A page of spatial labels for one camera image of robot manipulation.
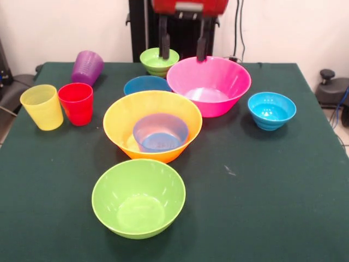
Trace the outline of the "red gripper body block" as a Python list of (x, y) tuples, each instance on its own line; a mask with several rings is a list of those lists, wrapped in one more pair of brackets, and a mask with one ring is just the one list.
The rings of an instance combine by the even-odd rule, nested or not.
[(172, 15), (179, 19), (201, 19), (202, 17), (217, 17), (224, 13), (226, 0), (153, 0), (155, 13)]

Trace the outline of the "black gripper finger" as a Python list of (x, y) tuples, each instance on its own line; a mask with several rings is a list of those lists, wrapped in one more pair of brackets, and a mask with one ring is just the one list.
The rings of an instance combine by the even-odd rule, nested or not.
[(203, 62), (207, 58), (209, 23), (210, 23), (209, 17), (203, 17), (201, 19), (200, 37), (197, 41), (197, 52), (196, 52), (196, 57), (199, 62)]
[(167, 16), (159, 16), (159, 56), (168, 59), (170, 56), (170, 36), (167, 32)]

